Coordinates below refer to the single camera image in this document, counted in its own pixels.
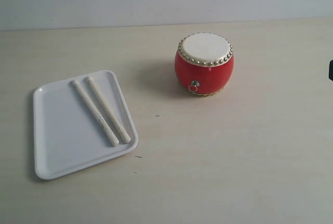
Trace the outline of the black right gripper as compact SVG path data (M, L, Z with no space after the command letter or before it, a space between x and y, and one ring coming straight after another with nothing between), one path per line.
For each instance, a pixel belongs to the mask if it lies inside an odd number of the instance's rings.
M333 80L333 60L329 63L329 72L328 72L329 80Z

